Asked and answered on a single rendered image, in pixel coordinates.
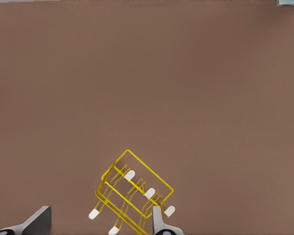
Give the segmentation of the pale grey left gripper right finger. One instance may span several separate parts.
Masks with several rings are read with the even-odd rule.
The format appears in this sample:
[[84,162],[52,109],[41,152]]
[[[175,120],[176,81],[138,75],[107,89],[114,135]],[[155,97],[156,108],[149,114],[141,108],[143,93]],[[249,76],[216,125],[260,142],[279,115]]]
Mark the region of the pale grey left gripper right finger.
[[184,235],[184,232],[175,226],[164,223],[160,206],[152,207],[153,235]]

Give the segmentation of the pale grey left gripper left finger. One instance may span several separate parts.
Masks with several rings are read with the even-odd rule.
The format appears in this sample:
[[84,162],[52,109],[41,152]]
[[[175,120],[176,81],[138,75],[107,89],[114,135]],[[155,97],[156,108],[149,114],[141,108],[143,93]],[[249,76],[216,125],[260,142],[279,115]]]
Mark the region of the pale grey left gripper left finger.
[[24,223],[3,228],[0,235],[50,235],[51,206],[42,206]]

